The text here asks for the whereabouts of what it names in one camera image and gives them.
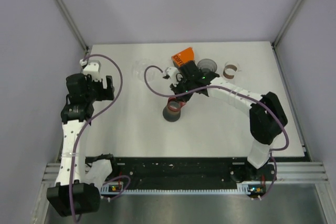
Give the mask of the glass carafe with red rim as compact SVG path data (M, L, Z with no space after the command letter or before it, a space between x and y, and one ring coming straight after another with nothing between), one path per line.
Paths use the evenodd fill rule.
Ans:
M186 102L178 101L176 98L169 98L162 111L164 119L168 122L176 122L181 117L181 108Z

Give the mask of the clear glass dripper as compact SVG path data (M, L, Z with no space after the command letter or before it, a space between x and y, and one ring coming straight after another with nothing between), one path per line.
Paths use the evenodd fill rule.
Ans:
M144 82L144 72L148 66L154 65L154 62L150 59L136 60L132 65L132 76L137 80ZM154 69L150 69L146 72L146 79L151 82L155 79L156 72Z

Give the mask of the orange coffee filter box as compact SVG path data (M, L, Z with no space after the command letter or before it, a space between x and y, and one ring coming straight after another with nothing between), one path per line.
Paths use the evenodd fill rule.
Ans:
M189 61L194 61L193 48L188 47L184 49L183 51L178 52L177 54L173 55L171 59L172 59L173 65L177 68Z

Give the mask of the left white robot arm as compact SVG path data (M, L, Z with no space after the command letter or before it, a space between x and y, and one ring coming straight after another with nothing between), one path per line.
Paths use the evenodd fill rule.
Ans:
M63 146L60 169L54 187L47 190L47 199L62 217L96 212L100 206L100 188L105 179L114 180L119 168L112 155L99 157L86 171L88 126L96 101L112 101L114 87L111 76L107 86L91 74L76 73L66 78L68 94L61 111Z

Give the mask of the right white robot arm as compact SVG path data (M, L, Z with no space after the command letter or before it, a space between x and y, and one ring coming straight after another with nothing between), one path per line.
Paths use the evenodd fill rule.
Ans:
M243 112L249 118L254 138L247 156L245 174L252 180L264 174L274 139L283 132L288 119L273 92L258 94L228 82L209 68L198 68L194 61L180 67L168 67L164 77L172 81L170 88L180 102L188 102L194 93L217 98Z

